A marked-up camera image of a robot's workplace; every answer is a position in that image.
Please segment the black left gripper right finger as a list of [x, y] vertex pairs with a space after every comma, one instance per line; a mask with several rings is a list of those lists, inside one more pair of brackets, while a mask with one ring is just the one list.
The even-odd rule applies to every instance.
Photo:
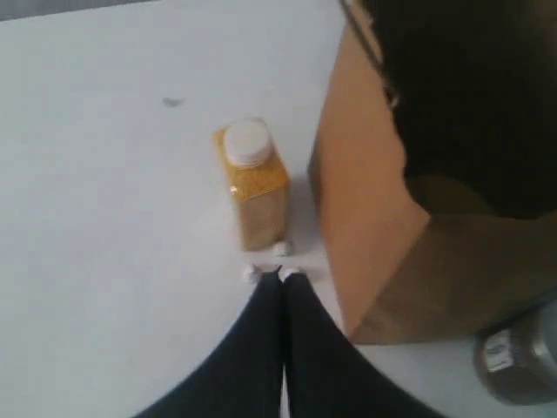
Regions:
[[283, 283], [291, 417], [434, 417], [343, 335], [306, 275]]

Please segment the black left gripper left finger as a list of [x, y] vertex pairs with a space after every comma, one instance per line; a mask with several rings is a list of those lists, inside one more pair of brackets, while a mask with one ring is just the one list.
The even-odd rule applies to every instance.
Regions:
[[283, 384], [283, 283], [263, 273], [211, 354], [139, 417], [279, 417]]

